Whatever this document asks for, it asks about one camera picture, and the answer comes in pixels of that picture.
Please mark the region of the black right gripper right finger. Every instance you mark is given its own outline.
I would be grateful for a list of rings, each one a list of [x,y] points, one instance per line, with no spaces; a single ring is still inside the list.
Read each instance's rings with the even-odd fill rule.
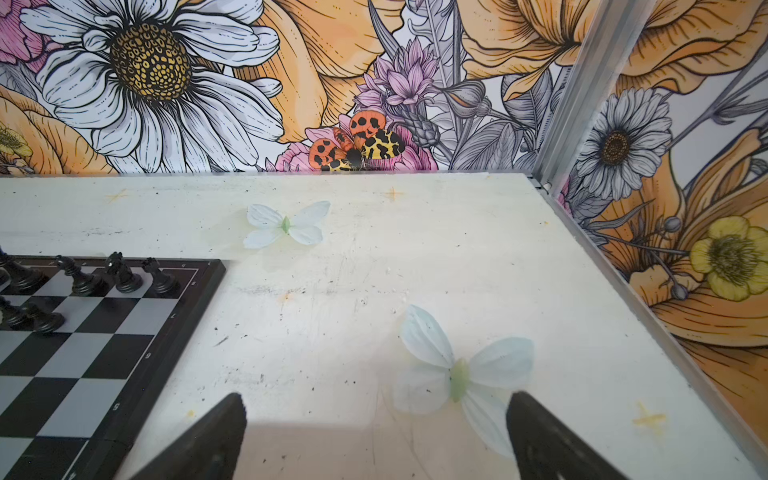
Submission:
[[[506,423],[522,479],[626,479],[525,391],[511,396]]]

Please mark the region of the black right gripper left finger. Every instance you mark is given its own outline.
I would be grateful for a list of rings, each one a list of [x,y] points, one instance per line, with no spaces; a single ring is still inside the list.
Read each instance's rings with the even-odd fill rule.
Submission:
[[[242,397],[238,393],[230,393],[136,473],[133,479],[232,479],[246,426]]]

